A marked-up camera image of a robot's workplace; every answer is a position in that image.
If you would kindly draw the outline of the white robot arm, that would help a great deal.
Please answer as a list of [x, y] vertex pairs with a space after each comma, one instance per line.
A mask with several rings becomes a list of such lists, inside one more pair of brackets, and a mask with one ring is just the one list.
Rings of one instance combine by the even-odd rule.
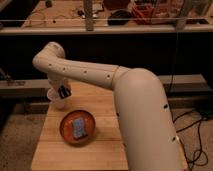
[[71, 78], [113, 92], [129, 171], [184, 171], [166, 93], [151, 71], [67, 60], [56, 42], [46, 44], [33, 65], [55, 89]]

